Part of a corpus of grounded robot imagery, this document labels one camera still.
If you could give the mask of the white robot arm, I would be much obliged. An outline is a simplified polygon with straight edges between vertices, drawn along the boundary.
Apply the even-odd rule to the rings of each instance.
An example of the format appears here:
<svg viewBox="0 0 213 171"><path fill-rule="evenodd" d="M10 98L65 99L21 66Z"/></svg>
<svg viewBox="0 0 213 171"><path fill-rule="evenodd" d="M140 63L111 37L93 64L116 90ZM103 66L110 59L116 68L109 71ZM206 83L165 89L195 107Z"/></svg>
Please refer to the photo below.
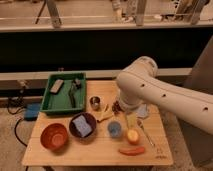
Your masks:
<svg viewBox="0 0 213 171"><path fill-rule="evenodd" d="M213 95L160 81L155 78L157 69L152 58L142 56L117 75L120 107L134 111L146 101L213 134Z"/></svg>

